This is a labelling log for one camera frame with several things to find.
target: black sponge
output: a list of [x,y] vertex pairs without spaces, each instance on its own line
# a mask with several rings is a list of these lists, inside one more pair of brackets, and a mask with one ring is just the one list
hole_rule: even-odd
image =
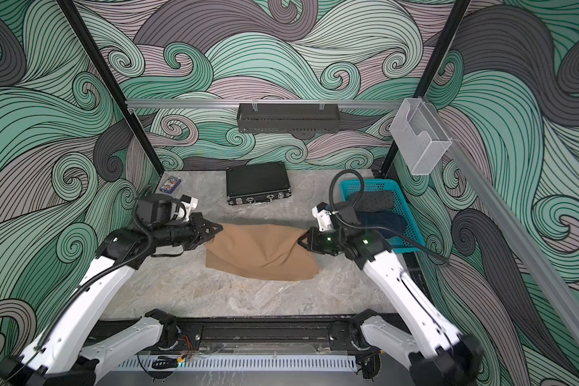
[[[354,201],[357,193],[349,195],[347,200]],[[354,209],[356,212],[381,212],[394,209],[394,193],[390,190],[364,191]]]

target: dark cloth in basket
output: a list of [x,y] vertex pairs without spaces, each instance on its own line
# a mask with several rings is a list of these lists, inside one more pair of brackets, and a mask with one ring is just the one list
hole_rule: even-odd
[[[389,212],[358,212],[356,213],[358,220],[361,221],[362,225],[378,226],[391,228],[403,234],[405,228],[408,226],[408,222],[403,218],[403,216]],[[391,231],[378,229],[377,230],[384,238],[391,238],[397,236]]]

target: black vertical post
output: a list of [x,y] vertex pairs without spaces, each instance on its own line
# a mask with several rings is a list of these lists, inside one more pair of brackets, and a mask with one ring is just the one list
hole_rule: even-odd
[[[427,90],[429,90],[429,86],[435,77],[435,73],[440,68],[441,63],[444,61],[444,57],[448,52],[448,47],[450,47],[450,44],[453,42],[455,33],[457,32],[459,24],[461,24],[461,20],[465,15],[468,5],[470,5],[470,1],[471,0],[456,0],[455,4],[453,4],[453,9],[450,11],[446,24],[440,32],[440,37],[435,43],[433,54],[431,55],[431,58],[429,58],[425,72],[422,74],[422,77],[418,82],[413,97],[424,97],[427,94]],[[398,151],[399,146],[397,146],[393,141],[388,153],[386,154],[386,158],[380,167],[381,178],[398,180],[396,170],[394,170],[393,166],[394,157],[397,155]]]
[[152,162],[155,170],[160,176],[163,175],[165,168],[163,168],[159,156],[152,147],[152,144],[146,136],[144,128],[139,123],[139,120],[135,114],[129,112],[129,109],[126,106],[126,97],[122,93],[118,82],[114,78],[111,70],[109,69],[109,66],[105,62],[105,59],[103,59],[103,55],[101,55],[99,47],[94,42],[93,36],[90,34],[90,31],[86,27],[84,20],[81,18],[77,8],[75,7],[75,4],[73,4],[73,0],[56,0],[56,2],[62,9],[64,16],[69,21],[69,24],[75,32],[75,35],[77,35],[79,42],[90,57],[93,66],[95,66],[99,72],[101,80],[103,83],[105,83],[105,86],[116,101],[116,104],[118,104],[118,107],[120,108],[126,123],[131,127],[133,134],[135,134],[135,137],[137,137],[139,143],[141,143],[142,148],[144,148],[144,151],[146,152],[146,155],[148,155],[148,158]]

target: red wire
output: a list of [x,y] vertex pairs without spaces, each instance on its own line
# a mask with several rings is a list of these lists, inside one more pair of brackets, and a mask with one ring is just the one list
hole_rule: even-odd
[[182,337],[183,337],[184,339],[178,338],[178,340],[185,340],[185,341],[186,341],[186,344],[189,345],[189,353],[188,353],[188,357],[186,358],[186,359],[188,360],[188,359],[191,359],[191,357],[193,356],[193,351],[195,351],[195,350],[193,350],[193,345],[191,344],[191,341],[189,340],[189,337],[186,336],[186,335],[183,335]]

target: white vent grille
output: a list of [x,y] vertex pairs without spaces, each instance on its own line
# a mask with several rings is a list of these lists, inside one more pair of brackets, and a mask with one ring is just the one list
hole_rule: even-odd
[[[155,371],[157,355],[140,355],[141,364]],[[136,356],[125,360],[114,371],[141,371]],[[207,355],[181,363],[176,371],[352,371],[355,357],[347,355]]]

